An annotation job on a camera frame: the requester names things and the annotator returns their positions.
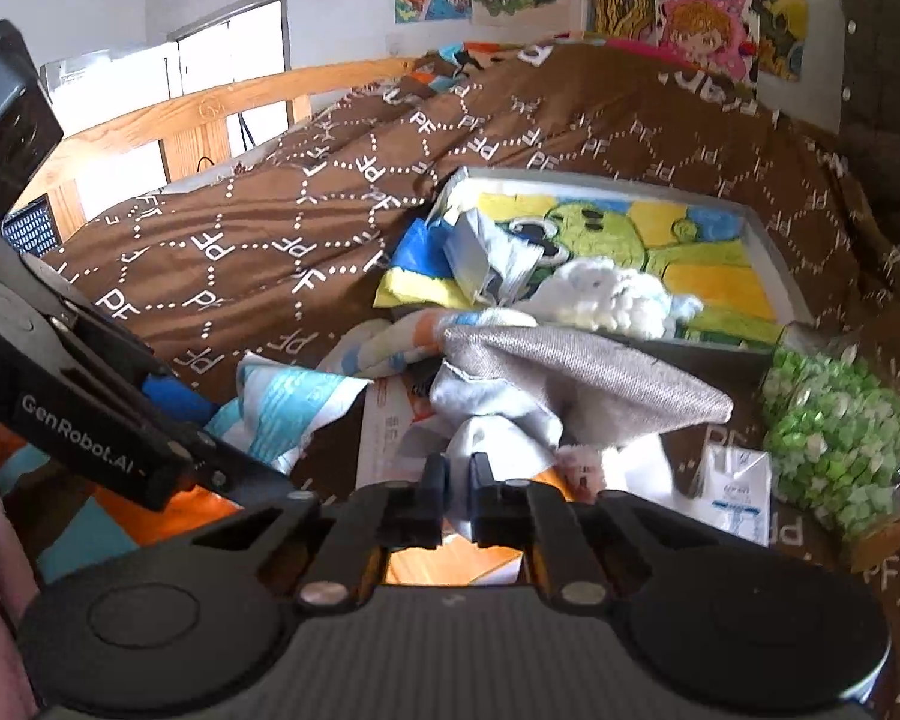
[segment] window frame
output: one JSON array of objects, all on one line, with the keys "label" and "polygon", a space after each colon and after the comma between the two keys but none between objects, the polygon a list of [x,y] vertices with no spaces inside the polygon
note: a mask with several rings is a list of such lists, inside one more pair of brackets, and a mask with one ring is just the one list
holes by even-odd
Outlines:
[{"label": "window frame", "polygon": [[284,71],[292,70],[293,67],[290,66],[290,21],[288,19],[288,5],[287,0],[240,0],[234,2],[234,4],[227,5],[226,7],[215,10],[213,13],[208,16],[204,16],[202,19],[198,19],[195,22],[188,23],[188,25],[183,26],[180,29],[177,29],[167,35],[168,43],[179,43],[181,40],[184,40],[188,37],[192,37],[194,34],[198,32],[202,32],[204,29],[209,29],[212,26],[219,25],[220,23],[227,22],[232,19],[234,16],[238,16],[241,13],[245,13],[248,10],[253,10],[258,7],[262,7],[263,5],[269,5],[273,2],[279,2],[280,4],[280,31],[283,37],[283,66]]}]

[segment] cable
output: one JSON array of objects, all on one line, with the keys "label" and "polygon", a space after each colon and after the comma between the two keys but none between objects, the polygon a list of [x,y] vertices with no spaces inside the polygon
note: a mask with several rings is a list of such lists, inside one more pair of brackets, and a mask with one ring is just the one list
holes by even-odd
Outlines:
[{"label": "cable", "polygon": [[250,150],[247,147],[247,141],[250,141],[251,148],[257,148],[257,142],[253,140],[253,135],[250,133],[250,128],[247,126],[247,120],[244,119],[242,113],[237,114],[237,121],[240,122],[240,137],[242,138],[242,141],[244,141],[244,151]]}]

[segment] window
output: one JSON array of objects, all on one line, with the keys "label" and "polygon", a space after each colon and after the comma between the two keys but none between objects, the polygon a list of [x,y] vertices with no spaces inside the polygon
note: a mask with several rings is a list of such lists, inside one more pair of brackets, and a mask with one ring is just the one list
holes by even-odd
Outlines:
[{"label": "window", "polygon": [[[170,35],[179,47],[183,94],[260,76],[290,66],[286,0],[245,0]],[[274,103],[230,116],[226,126],[233,156],[285,132],[287,106]]]},{"label": "window", "polygon": [[[170,35],[162,46],[50,62],[41,74],[67,136],[180,95],[282,73],[289,53],[286,0],[244,0]],[[287,127],[285,103],[230,116],[230,153],[238,156]],[[87,167],[77,189],[89,219],[166,183],[159,145],[148,143]]]}]

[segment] bed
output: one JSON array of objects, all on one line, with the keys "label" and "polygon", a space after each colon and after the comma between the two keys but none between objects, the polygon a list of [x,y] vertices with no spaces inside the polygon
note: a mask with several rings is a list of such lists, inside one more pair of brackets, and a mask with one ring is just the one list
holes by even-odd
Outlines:
[{"label": "bed", "polygon": [[[308,95],[341,87],[353,88],[308,115]],[[192,164],[215,147],[223,117],[279,100],[292,101],[298,123],[275,142],[82,223],[73,178],[89,160],[160,140],[172,160]],[[21,202],[49,194],[66,240],[46,260],[218,402],[233,396],[245,352],[315,365],[375,316],[389,252],[463,166],[568,170],[749,205],[821,332],[854,331],[900,381],[900,249],[834,148],[826,133],[645,52],[583,39],[464,45],[291,71],[129,114],[64,141]],[[752,391],[722,384],[736,403],[724,437],[759,445]],[[318,432],[295,483],[346,497],[360,418],[358,405]],[[705,432],[665,437],[684,484]],[[21,480],[7,512],[34,555],[91,496],[119,506],[53,464]],[[35,499],[42,517],[27,514]],[[823,565],[839,560],[810,517],[783,505],[772,543]],[[874,710],[900,720],[900,551],[863,579],[880,595],[895,642]]]}]

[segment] black basket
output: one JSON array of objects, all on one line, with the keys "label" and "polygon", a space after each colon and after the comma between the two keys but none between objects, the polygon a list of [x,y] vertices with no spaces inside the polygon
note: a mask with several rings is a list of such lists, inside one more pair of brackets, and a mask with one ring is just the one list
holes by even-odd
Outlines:
[{"label": "black basket", "polygon": [[45,194],[7,214],[1,232],[15,250],[37,257],[60,245],[60,234]]}]

